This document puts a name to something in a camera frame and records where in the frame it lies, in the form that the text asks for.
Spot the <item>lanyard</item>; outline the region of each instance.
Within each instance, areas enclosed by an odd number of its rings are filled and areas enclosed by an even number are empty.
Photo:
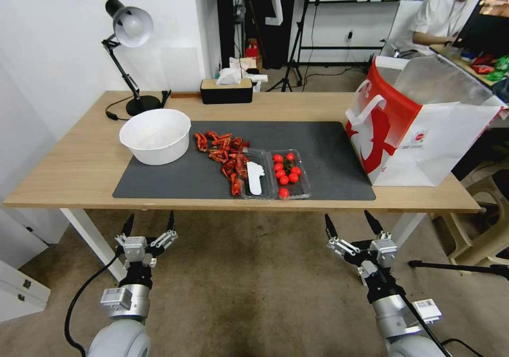
[[[447,17],[447,22],[449,24],[447,27],[447,36],[451,36],[454,33],[454,32],[451,32],[451,30],[458,25],[458,22],[460,21],[460,18],[461,18],[461,14],[463,13],[463,10],[465,9],[465,7],[467,5],[467,1],[468,0],[465,0],[463,2],[463,6],[460,9],[460,12],[458,12],[458,18],[456,19],[456,23],[454,23],[454,25],[451,25],[452,13],[454,11],[454,7],[456,7],[456,2],[457,2],[457,0],[453,0],[451,10],[449,11],[449,16]]]

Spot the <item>lamp arm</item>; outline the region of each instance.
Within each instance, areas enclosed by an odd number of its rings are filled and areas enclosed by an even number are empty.
[[[119,42],[116,42],[116,41],[113,41],[112,39],[115,37],[115,35],[111,35],[110,37],[108,37],[106,40],[103,40],[102,41],[102,45],[104,46],[104,48],[108,51],[108,53],[110,54],[111,56],[111,59],[113,60],[113,62],[115,63],[115,65],[117,66],[118,70],[120,71],[120,74],[122,75],[122,78],[124,79],[124,81],[126,82],[127,86],[129,87],[129,89],[131,89],[131,92],[133,93],[134,95],[134,98],[136,101],[141,101],[141,97],[139,96],[139,88],[138,88],[138,85],[136,84],[136,82],[133,80],[133,78],[131,76],[129,76],[129,74],[127,74],[124,69],[122,68],[122,66],[120,65],[120,63],[118,62],[115,54],[113,53],[113,49],[115,49],[116,47],[118,47],[120,45]]]

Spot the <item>white cabinet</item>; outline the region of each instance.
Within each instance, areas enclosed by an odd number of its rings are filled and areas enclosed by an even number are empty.
[[[40,312],[51,290],[0,260],[0,321]]]

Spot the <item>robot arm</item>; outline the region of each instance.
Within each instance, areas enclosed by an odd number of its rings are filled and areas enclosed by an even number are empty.
[[[432,300],[410,303],[402,287],[390,273],[398,247],[391,240],[391,234],[369,212],[365,211],[375,239],[349,243],[338,238],[337,231],[329,215],[325,215],[327,246],[347,263],[357,266],[359,274],[368,287],[367,299],[376,313],[376,323],[382,336],[387,340],[391,357],[435,357],[450,355],[427,327],[426,322],[437,321],[442,315],[436,311],[422,316],[421,305]],[[415,334],[425,330],[429,338]]]

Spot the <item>white table leg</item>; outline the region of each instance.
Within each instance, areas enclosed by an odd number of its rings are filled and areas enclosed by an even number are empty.
[[[419,225],[426,213],[405,213],[401,215],[392,232],[392,241],[400,248]]]
[[[104,264],[107,264],[113,259],[115,253],[86,214],[85,210],[79,208],[61,208],[60,210]],[[108,269],[118,281],[126,277],[126,270],[119,260],[115,260]]]

